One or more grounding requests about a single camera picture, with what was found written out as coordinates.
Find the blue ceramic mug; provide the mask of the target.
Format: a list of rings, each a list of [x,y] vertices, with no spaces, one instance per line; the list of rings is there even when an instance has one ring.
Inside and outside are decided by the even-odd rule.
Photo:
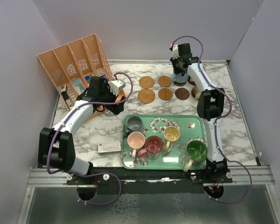
[[[174,73],[172,76],[172,82],[177,82],[177,83],[182,84],[182,83],[187,82],[188,78],[189,78],[188,73],[184,73],[184,72],[179,73],[179,74]]]

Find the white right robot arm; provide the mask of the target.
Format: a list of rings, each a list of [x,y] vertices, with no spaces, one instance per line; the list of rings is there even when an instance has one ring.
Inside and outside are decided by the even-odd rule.
[[[189,43],[171,44],[173,66],[172,82],[185,83],[192,79],[198,88],[197,114],[203,120],[206,131],[208,156],[205,177],[216,182],[227,170],[227,160],[221,150],[220,118],[224,110],[225,91],[211,81],[201,65],[200,57],[193,56]]]

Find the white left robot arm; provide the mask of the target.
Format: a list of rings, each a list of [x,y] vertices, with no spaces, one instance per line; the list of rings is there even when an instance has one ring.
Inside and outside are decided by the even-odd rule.
[[[76,156],[74,136],[82,124],[99,107],[118,115],[124,110],[125,96],[119,93],[126,83],[121,79],[108,81],[106,77],[92,76],[89,86],[77,97],[69,113],[52,128],[43,128],[39,137],[38,163],[58,171],[77,174],[83,184],[92,182],[93,164]]]

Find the orange wooden coaster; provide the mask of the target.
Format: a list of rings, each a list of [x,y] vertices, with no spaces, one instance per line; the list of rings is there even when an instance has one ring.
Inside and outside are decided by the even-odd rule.
[[[158,78],[158,84],[161,86],[161,87],[169,87],[171,84],[172,84],[172,80],[170,77],[168,76],[160,76]]]

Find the tan ceramic mug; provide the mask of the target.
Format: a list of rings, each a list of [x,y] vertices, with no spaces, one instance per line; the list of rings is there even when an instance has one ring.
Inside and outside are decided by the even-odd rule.
[[[200,90],[198,89],[197,86],[195,86],[195,87],[193,88],[193,90],[194,90],[195,92],[200,92]]]

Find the light wooden coaster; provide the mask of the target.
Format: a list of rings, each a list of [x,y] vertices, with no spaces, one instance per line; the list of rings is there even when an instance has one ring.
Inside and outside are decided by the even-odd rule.
[[[158,91],[158,96],[162,100],[170,100],[173,96],[173,92],[168,88],[162,88]]]

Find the green floral tray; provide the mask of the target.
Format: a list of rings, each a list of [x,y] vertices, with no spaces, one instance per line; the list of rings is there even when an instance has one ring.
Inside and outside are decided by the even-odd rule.
[[[156,160],[149,158],[132,157],[127,137],[122,138],[121,143],[121,163],[127,169],[148,169],[148,170],[183,170],[182,155],[187,145],[193,140],[205,142],[203,121],[196,115],[153,115],[136,114],[144,126],[144,135],[158,136],[164,138],[164,130],[169,126],[179,129],[181,136],[178,142],[166,153],[163,149],[161,155]]]

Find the dark walnut wooden coaster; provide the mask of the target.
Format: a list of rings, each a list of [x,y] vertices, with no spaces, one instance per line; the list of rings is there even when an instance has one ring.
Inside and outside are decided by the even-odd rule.
[[[184,83],[179,83],[179,82],[174,82],[174,85],[176,86],[184,86],[187,82]]]

